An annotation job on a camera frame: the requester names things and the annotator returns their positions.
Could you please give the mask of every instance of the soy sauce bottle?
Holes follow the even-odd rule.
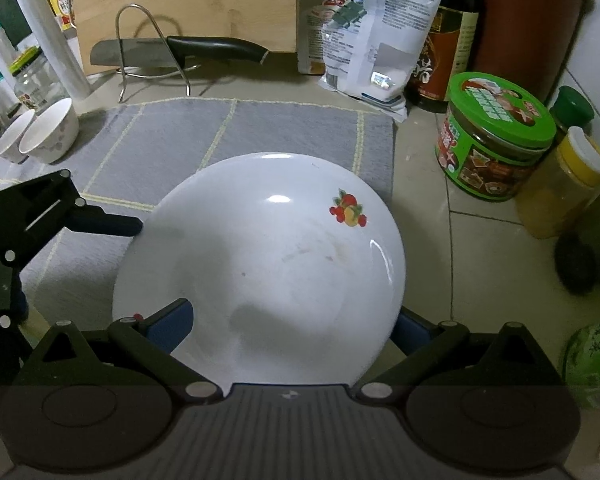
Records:
[[[411,79],[407,98],[429,112],[446,111],[451,76],[466,70],[478,22],[478,0],[442,0]]]

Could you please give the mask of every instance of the white plate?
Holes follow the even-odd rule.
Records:
[[[343,222],[330,210],[339,190],[363,205],[347,196]],[[187,298],[194,327],[173,356],[225,392],[353,384],[391,333],[404,280],[400,234],[365,182],[320,158],[253,153],[160,202],[125,254],[113,318]]]

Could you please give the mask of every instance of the paper towel roll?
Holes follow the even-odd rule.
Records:
[[[18,53],[11,44],[11,41],[9,41],[9,38],[7,38],[4,30],[0,28],[0,72],[4,77],[4,80],[11,88],[13,88],[15,85],[16,80],[11,75],[9,67],[11,63],[16,61],[17,57]]]
[[[85,99],[91,87],[56,23],[48,0],[16,0],[46,58],[71,98]]]

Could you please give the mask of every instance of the tile grout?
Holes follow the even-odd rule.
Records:
[[[451,213],[455,213],[457,215],[472,216],[474,218],[483,218],[485,220],[495,220],[496,222],[504,222],[507,224],[520,225],[520,226],[522,225],[522,222],[515,222],[513,220],[505,220],[504,218],[494,218],[493,216],[478,215],[476,213],[467,213],[465,211],[456,211],[456,210],[449,208],[449,214],[451,214]]]
[[[436,130],[440,129],[440,124],[438,123],[438,114],[435,114],[436,117]],[[451,228],[451,201],[449,200],[449,182],[448,178],[445,175],[445,191],[446,191],[446,211],[448,214],[448,222],[449,222],[449,253],[450,253],[450,270],[451,270],[451,280],[450,280],[450,288],[451,288],[451,298],[449,305],[449,319],[451,321],[454,320],[454,235],[453,230]]]

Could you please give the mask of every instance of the kitchen knife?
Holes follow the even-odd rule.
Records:
[[[190,56],[207,59],[245,59],[262,63],[269,51],[251,41],[237,38],[206,38],[192,36],[167,36],[167,47],[160,38],[130,38],[120,40],[124,52],[125,66],[173,67],[173,55],[184,67],[185,58]],[[91,49],[92,65],[120,66],[120,43],[118,40],[103,40]]]

